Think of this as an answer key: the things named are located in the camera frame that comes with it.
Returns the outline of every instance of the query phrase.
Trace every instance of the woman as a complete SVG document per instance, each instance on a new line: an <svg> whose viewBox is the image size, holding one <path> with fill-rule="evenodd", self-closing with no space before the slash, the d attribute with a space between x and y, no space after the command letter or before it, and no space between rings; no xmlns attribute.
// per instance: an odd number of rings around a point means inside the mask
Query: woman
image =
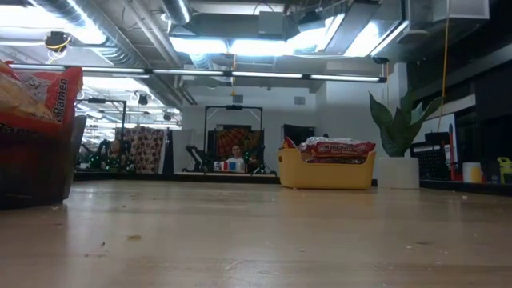
<svg viewBox="0 0 512 288"><path fill-rule="evenodd" d="M244 163L242 158L242 151L238 145L235 145L233 148L231 148L231 153L233 153L233 157L227 159L228 162Z"/></svg>

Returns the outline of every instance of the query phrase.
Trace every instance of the ramen package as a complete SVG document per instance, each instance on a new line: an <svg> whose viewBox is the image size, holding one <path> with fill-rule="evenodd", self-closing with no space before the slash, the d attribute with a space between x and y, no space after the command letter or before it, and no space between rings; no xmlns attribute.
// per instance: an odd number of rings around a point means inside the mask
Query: ramen package
<svg viewBox="0 0 512 288"><path fill-rule="evenodd" d="M298 149L313 158L367 156L375 149L375 143L349 138L310 137Z"/></svg>
<svg viewBox="0 0 512 288"><path fill-rule="evenodd" d="M0 62L0 132L58 136L81 89L82 68L15 73Z"/></svg>

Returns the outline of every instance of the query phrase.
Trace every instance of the yellow basket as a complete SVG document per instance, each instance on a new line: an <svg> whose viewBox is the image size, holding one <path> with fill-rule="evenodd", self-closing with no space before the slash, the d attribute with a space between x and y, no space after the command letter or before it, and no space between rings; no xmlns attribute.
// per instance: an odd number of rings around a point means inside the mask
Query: yellow basket
<svg viewBox="0 0 512 288"><path fill-rule="evenodd" d="M375 155L370 152L361 165L305 163L297 149L281 149L279 177L289 188L365 190L371 187Z"/></svg>

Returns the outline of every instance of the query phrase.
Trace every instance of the yellow cable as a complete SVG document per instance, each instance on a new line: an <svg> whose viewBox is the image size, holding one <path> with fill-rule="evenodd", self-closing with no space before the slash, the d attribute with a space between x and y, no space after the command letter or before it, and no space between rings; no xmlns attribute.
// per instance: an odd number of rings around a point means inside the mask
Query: yellow cable
<svg viewBox="0 0 512 288"><path fill-rule="evenodd" d="M63 44L59 44L57 46L48 46L48 45L46 45L46 48L48 48L48 49L59 49L59 48L62 48L64 46L66 46L70 41L71 41L71 37L69 37Z"/></svg>
<svg viewBox="0 0 512 288"><path fill-rule="evenodd" d="M446 32L445 32L445 58L442 66L442 102L441 108L439 111L439 121L438 121L438 133L441 129L441 118L442 118L442 108L445 105L445 97L446 97L446 68L448 66L448 33L450 28L450 4L451 0L448 1L448 17L446 17Z"/></svg>

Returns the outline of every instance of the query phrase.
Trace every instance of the red ramen package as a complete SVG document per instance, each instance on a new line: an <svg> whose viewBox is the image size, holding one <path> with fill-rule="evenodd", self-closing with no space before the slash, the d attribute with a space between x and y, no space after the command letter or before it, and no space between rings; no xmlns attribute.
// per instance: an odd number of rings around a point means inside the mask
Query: red ramen package
<svg viewBox="0 0 512 288"><path fill-rule="evenodd" d="M57 137L81 89L82 68L16 74L0 62L0 132Z"/></svg>
<svg viewBox="0 0 512 288"><path fill-rule="evenodd" d="M350 138L310 137L298 149L314 158L367 156L375 143Z"/></svg>

